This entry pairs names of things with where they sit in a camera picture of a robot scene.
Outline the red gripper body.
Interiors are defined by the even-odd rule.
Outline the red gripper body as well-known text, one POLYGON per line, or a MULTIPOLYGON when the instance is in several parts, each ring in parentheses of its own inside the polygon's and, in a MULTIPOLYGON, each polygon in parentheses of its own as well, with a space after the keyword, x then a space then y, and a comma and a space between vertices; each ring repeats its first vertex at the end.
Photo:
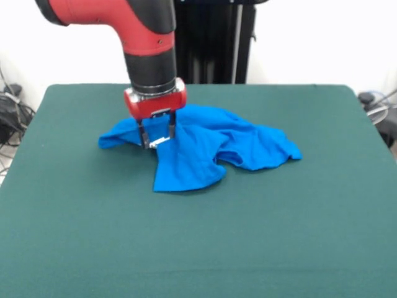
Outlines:
POLYGON ((176 78, 175 86, 165 93, 144 95, 128 88, 124 90, 123 95, 126 107, 135 120, 175 112, 183 108, 187 102, 187 90, 181 78, 176 78))

